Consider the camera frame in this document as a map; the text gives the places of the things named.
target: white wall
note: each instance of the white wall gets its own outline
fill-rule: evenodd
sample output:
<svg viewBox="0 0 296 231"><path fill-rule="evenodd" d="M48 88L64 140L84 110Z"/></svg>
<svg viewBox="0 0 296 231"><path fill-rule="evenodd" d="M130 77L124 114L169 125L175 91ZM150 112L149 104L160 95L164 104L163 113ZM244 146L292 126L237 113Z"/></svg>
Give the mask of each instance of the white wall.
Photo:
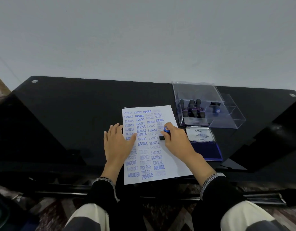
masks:
<svg viewBox="0 0 296 231"><path fill-rule="evenodd" d="M296 90L296 0L0 0L0 78Z"/></svg>

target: left hand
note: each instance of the left hand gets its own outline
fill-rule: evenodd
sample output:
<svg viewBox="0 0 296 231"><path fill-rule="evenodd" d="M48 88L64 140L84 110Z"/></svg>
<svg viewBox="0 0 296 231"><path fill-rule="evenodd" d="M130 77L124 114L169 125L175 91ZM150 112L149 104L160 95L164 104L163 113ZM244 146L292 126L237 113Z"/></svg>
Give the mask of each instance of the left hand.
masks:
<svg viewBox="0 0 296 231"><path fill-rule="evenodd" d="M134 133L130 140L125 140L122 134L123 125L111 125L108 132L104 132L104 150L107 165L118 167L119 170L123 166L125 159L130 155L132 147L136 140Z"/></svg>

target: clear acrylic box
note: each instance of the clear acrylic box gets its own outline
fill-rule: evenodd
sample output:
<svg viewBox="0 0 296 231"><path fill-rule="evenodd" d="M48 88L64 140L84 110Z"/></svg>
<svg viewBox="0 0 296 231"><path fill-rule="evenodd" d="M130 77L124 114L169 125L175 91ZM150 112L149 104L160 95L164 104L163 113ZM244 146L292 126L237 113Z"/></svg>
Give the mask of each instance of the clear acrylic box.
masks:
<svg viewBox="0 0 296 231"><path fill-rule="evenodd" d="M172 84L181 126L238 129L246 121L230 94L220 94L213 83L173 81ZM191 100L200 104L190 104Z"/></svg>

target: black table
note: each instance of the black table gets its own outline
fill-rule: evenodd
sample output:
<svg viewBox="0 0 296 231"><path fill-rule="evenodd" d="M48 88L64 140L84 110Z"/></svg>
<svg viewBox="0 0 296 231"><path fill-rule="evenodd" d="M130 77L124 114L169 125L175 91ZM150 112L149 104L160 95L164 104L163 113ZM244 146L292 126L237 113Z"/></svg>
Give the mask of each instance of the black table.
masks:
<svg viewBox="0 0 296 231"><path fill-rule="evenodd" d="M232 181L296 184L296 92L217 87L230 94L246 122L213 128ZM0 102L0 173L99 176L105 164L103 133L122 123L124 107L171 105L172 84L33 76ZM194 182L193 176L166 179Z"/></svg>

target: paper sheet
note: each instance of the paper sheet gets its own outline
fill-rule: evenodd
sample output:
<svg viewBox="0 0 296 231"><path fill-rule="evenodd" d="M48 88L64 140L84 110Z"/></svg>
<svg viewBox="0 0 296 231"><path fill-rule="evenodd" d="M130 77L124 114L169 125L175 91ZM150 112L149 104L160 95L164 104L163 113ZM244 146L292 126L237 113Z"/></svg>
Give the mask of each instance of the paper sheet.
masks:
<svg viewBox="0 0 296 231"><path fill-rule="evenodd" d="M188 167L165 147L159 136L164 124L177 123L171 106L124 108L123 136L137 138L124 162L124 183L134 184L166 178L192 175Z"/></svg>

